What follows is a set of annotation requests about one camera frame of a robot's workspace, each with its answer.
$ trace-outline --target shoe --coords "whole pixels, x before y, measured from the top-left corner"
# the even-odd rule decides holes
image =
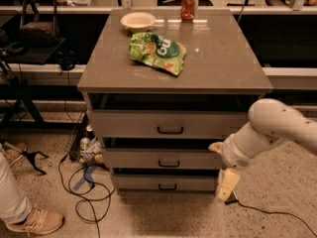
[[[30,215],[23,224],[6,224],[13,232],[34,234],[50,234],[63,224],[60,213],[32,208]]]
[[[24,143],[19,143],[15,145],[15,147],[21,149],[22,151],[27,151],[27,145]],[[9,166],[12,167],[14,164],[21,160],[23,155],[18,153],[16,150],[8,149],[5,151],[4,157],[7,159]]]

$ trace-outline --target drawer handle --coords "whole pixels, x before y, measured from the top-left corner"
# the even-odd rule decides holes
[[[179,131],[164,131],[160,128],[160,126],[158,126],[158,132],[160,134],[179,135],[184,132],[184,127],[180,127]]]
[[[179,165],[180,165],[180,162],[177,161],[177,164],[176,164],[176,165],[164,165],[164,164],[161,163],[160,160],[158,160],[158,165],[159,165],[160,167],[162,167],[162,168],[178,168]]]
[[[158,189],[159,190],[176,190],[177,184],[175,184],[174,187],[162,187],[160,184],[158,184]]]

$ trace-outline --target green chip bag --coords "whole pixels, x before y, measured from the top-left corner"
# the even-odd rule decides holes
[[[183,44],[153,33],[137,33],[130,41],[130,59],[151,67],[163,68],[174,75],[183,70],[186,48]]]

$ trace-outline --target concrete floor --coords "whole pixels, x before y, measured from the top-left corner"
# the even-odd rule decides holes
[[[33,204],[64,214],[65,223],[50,238],[98,237],[94,224],[79,218],[75,195],[65,191],[57,170],[66,154],[71,138],[68,130],[5,129],[0,137],[15,144],[25,142],[28,152],[42,151],[48,159],[38,158],[41,169],[48,174],[39,176],[26,159],[12,167],[13,173]],[[267,211],[288,212],[301,218],[317,233],[317,157],[291,142],[260,154],[244,172],[236,193],[242,204]],[[62,163],[61,172],[67,185],[80,164],[69,158]],[[70,182],[74,187],[82,172]],[[107,171],[98,168],[93,179],[112,190]],[[88,188],[85,183],[78,191]],[[96,185],[86,196],[100,198],[107,190]],[[108,200],[94,202],[97,215],[104,214]],[[93,217],[86,204],[80,204],[83,217]],[[214,194],[124,192],[111,196],[110,208],[99,222],[100,237],[315,237],[297,218],[282,214],[264,214],[238,203],[226,205]],[[0,222],[1,238],[27,237],[13,233]]]

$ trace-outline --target dresser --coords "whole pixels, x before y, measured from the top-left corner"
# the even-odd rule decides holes
[[[248,120],[271,84],[229,10],[154,9],[151,32],[185,45],[179,76],[129,59],[130,12],[113,10],[78,89],[118,192],[213,192],[222,163],[208,151]]]

